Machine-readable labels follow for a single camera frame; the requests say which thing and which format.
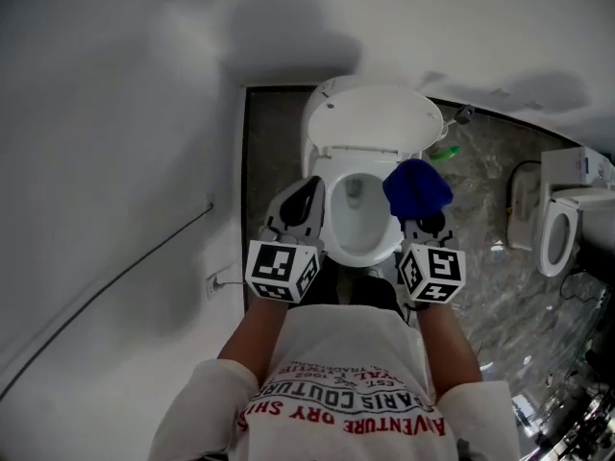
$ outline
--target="bathroom floor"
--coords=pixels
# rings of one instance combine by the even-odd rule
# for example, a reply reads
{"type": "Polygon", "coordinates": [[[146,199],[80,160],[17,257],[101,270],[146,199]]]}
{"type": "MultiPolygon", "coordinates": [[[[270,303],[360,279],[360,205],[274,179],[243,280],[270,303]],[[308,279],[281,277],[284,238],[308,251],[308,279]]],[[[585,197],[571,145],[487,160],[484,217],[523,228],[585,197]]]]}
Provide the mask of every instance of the bathroom floor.
{"type": "MultiPolygon", "coordinates": [[[[258,237],[273,196],[301,178],[300,127],[309,90],[248,91],[245,169],[246,237],[258,237]]],[[[445,120],[454,109],[441,107],[445,120]]],[[[512,396],[523,394],[541,408],[554,396],[596,324],[602,286],[587,275],[565,282],[546,278],[532,254],[505,244],[506,187],[513,168],[539,160],[544,150],[573,146],[536,130],[476,114],[465,127],[454,125],[434,150],[459,146],[459,153],[435,165],[451,186],[459,249],[466,252],[467,284],[453,307],[478,355],[486,380],[508,381],[512,396]]],[[[385,276],[393,280],[392,260],[385,276]]]]}

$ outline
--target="toilet lid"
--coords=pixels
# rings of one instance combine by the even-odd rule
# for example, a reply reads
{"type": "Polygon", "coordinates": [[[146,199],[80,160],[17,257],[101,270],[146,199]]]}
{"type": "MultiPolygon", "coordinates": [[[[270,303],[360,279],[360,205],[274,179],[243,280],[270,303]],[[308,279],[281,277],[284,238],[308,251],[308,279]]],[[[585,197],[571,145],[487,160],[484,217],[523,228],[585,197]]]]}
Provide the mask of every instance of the toilet lid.
{"type": "Polygon", "coordinates": [[[351,147],[414,154],[442,132],[440,109],[428,98],[398,85],[361,85],[334,94],[307,121],[319,149],[351,147]]]}
{"type": "Polygon", "coordinates": [[[598,187],[572,188],[555,191],[552,198],[577,210],[615,208],[615,191],[598,187]]]}

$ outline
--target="white wall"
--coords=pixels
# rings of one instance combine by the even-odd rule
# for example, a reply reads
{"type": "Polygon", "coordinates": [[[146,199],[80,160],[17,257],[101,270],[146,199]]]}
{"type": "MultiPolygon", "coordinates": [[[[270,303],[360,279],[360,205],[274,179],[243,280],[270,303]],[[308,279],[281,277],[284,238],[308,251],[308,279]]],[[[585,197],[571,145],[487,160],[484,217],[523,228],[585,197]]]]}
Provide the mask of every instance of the white wall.
{"type": "Polygon", "coordinates": [[[0,0],[0,458],[143,459],[192,367],[243,314],[240,87],[166,0],[0,0]]]}
{"type": "Polygon", "coordinates": [[[247,83],[399,80],[615,152],[615,0],[210,0],[181,6],[247,83]],[[501,88],[505,98],[490,95],[501,88]],[[525,106],[535,101],[542,110],[525,106]]]}

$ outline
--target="white t-shirt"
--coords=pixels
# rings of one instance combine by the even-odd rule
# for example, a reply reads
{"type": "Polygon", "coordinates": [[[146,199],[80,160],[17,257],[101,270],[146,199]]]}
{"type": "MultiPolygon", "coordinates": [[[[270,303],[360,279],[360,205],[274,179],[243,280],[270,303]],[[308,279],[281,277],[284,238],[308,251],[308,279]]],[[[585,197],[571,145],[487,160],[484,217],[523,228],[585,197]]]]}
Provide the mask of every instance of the white t-shirt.
{"type": "Polygon", "coordinates": [[[149,459],[517,461],[507,384],[464,384],[433,405],[425,364],[419,332],[393,311],[298,307],[260,389],[237,362],[197,366],[149,459]]]}

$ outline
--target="black pants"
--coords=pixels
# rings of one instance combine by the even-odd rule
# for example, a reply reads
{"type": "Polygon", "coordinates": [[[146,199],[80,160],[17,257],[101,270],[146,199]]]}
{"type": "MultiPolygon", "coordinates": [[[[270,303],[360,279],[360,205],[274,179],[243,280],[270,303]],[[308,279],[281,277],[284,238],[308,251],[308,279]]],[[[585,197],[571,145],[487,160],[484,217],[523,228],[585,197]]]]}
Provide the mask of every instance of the black pants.
{"type": "MultiPolygon", "coordinates": [[[[325,258],[322,269],[301,302],[291,307],[316,303],[338,304],[337,274],[337,263],[332,259],[325,258]]],[[[404,319],[404,315],[397,304],[395,289],[385,279],[367,276],[356,279],[350,298],[350,305],[371,305],[378,309],[390,309],[397,312],[404,319]]]]}

